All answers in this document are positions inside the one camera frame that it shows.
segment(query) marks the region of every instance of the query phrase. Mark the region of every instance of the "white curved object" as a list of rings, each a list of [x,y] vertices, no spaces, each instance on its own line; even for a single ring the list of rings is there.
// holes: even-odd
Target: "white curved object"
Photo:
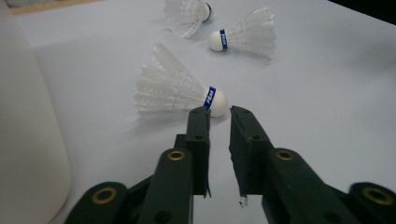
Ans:
[[[213,16],[212,7],[201,0],[165,0],[163,13],[172,32],[181,37],[192,36]]]
[[[209,37],[210,48],[214,51],[230,48],[271,55],[276,48],[273,17],[271,8],[261,5],[229,29],[213,32]]]
[[[48,223],[70,188],[64,142],[35,55],[0,2],[0,223]]]
[[[134,100],[140,111],[194,109],[204,105],[212,117],[217,117],[228,108],[224,92],[201,84],[162,43],[154,45],[136,87]]]

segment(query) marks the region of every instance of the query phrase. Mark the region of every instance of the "shuttlecock feather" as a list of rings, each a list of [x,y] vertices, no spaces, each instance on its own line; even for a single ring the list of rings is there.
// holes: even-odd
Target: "shuttlecock feather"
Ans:
[[[228,107],[224,92],[204,86],[162,43],[154,46],[148,64],[142,66],[142,78],[136,87],[134,100],[140,111],[204,106],[212,117],[217,117]]]
[[[211,6],[200,0],[165,0],[163,13],[172,32],[181,37],[195,34],[213,15]]]
[[[239,49],[269,56],[276,47],[273,17],[271,8],[261,5],[229,29],[213,32],[209,37],[210,48]]]

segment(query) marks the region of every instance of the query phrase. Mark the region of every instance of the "badminton birdie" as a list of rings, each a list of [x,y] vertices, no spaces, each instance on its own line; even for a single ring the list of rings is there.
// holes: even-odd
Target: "badminton birdie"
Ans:
[[[269,56],[276,47],[273,17],[271,8],[261,5],[229,29],[213,32],[209,37],[210,48],[239,49]]]
[[[182,110],[204,106],[217,117],[227,110],[224,92],[206,87],[162,44],[154,46],[149,62],[142,66],[134,96],[140,111]]]
[[[165,0],[163,13],[172,32],[181,37],[195,34],[213,15],[211,6],[201,0]]]

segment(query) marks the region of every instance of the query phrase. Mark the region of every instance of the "blue label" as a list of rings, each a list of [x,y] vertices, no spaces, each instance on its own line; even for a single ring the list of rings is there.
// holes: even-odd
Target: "blue label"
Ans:
[[[221,44],[223,45],[223,50],[226,50],[228,46],[227,46],[227,37],[225,36],[224,30],[220,30],[220,36],[221,36]]]
[[[216,94],[216,88],[209,87],[209,91],[207,92],[206,100],[204,103],[204,107],[206,110],[210,109],[210,106],[212,106],[213,100],[215,99],[215,94]]]

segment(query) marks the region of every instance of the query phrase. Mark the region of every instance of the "white surface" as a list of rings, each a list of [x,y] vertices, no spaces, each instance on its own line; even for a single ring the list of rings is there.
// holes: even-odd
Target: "white surface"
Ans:
[[[64,204],[70,166],[35,54],[3,1],[0,52],[0,223],[47,223]]]
[[[396,191],[396,27],[319,0],[270,0],[276,54],[210,50],[207,38],[262,1],[213,0],[213,20],[183,39],[162,1],[107,1],[18,17],[34,46],[72,164],[61,223],[90,187],[132,186],[184,133],[187,112],[142,117],[134,83],[162,41],[201,81],[251,110],[276,147],[299,152],[329,185],[370,181]],[[230,115],[211,120],[213,198],[196,197],[194,223],[264,223],[261,197],[239,207],[228,150]]]

